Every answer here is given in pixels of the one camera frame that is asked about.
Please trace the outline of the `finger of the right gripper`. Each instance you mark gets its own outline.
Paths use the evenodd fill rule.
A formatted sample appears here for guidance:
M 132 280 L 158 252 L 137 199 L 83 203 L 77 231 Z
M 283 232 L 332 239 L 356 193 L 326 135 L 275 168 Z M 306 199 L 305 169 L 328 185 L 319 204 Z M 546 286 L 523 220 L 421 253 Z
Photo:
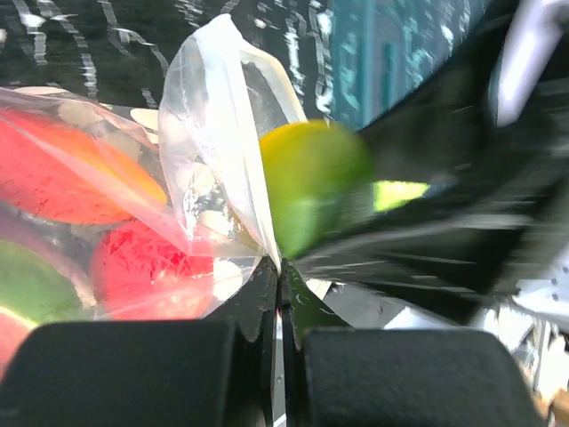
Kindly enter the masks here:
M 389 214 L 564 214 L 568 210 L 568 47 L 528 85 L 520 115 L 497 118 L 500 44 L 461 44 L 359 130 L 374 207 Z
M 501 276 L 530 217 L 471 213 L 442 221 L 380 225 L 343 233 L 301 254 L 313 277 L 364 286 L 465 325 L 516 293 Z

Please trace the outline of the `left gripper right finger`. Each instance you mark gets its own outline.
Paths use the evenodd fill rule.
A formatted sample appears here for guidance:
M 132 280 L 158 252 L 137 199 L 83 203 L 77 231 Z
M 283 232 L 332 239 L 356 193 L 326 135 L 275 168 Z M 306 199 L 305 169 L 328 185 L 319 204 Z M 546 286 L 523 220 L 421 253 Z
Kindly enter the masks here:
M 309 398 L 302 340 L 311 329 L 345 327 L 347 322 L 309 289 L 297 267 L 288 259 L 282 261 L 279 313 L 283 329 L 286 420 L 289 426 L 306 426 Z

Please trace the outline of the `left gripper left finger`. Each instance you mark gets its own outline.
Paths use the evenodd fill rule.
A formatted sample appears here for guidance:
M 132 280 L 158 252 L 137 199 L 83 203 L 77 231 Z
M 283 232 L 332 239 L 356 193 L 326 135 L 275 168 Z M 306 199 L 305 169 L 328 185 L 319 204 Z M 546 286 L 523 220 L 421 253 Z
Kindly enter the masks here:
M 206 317 L 227 329 L 220 365 L 222 426 L 273 424 L 276 291 L 276 266 L 264 257 L 243 287 Z

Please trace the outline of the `fake red apple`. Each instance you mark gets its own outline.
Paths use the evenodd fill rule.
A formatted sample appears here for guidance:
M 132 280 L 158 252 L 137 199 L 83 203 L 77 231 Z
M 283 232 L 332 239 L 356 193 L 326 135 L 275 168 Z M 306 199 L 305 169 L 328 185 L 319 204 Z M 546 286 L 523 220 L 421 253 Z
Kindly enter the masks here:
M 131 221 L 95 247 L 91 279 L 112 319 L 199 318 L 212 302 L 213 258 L 189 256 L 143 222 Z

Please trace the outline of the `fake green orange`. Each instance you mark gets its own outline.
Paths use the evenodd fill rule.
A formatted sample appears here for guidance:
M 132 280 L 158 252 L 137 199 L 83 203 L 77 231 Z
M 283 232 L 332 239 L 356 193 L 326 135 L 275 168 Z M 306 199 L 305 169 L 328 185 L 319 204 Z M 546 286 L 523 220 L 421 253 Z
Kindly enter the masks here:
M 260 153 L 282 256 L 295 258 L 372 216 L 372 156 L 343 126 L 283 125 L 260 138 Z

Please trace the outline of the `clear zip top bag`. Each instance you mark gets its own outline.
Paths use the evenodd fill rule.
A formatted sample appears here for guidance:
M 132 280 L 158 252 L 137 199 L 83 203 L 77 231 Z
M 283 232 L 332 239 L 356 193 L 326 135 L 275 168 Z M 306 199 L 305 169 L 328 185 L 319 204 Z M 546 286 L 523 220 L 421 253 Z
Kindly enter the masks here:
M 303 122 L 305 115 L 280 62 L 249 44 L 227 14 L 188 37 L 172 60 L 158 109 L 156 148 L 107 121 L 101 133 L 69 125 L 47 101 L 13 89 L 2 90 L 2 109 L 43 115 L 87 133 L 115 171 L 107 175 L 19 129 L 93 180 L 132 218 L 99 225 L 50 221 L 1 200 L 1 242 L 25 246 L 69 279 L 86 319 L 112 319 L 94 293 L 91 261 L 102 238 L 127 222 L 143 222 L 189 256 L 213 258 L 212 302 L 204 315 L 231 297 L 262 257 L 279 260 L 259 140 L 279 126 Z M 191 169 L 196 157 L 210 168 L 235 220 L 227 236 L 184 212 L 186 190 L 176 173 Z

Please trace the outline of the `fake red orange mango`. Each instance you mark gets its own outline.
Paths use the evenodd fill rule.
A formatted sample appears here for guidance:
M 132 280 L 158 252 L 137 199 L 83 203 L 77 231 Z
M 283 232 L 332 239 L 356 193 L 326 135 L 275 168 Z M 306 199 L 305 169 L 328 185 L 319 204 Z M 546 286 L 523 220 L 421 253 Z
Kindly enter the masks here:
M 99 225 L 131 220 L 132 215 L 86 180 L 42 150 L 22 129 L 75 159 L 113 176 L 91 137 L 49 117 L 1 110 L 1 200 L 50 221 Z

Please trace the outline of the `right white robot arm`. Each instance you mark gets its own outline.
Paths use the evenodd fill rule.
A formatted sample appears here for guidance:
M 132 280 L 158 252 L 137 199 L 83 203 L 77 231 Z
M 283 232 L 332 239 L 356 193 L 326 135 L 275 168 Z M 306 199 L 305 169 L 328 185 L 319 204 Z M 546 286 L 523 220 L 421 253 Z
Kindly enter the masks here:
M 538 278 L 568 240 L 568 4 L 494 1 L 452 56 L 361 131 L 414 199 L 312 246 L 306 275 L 463 324 Z

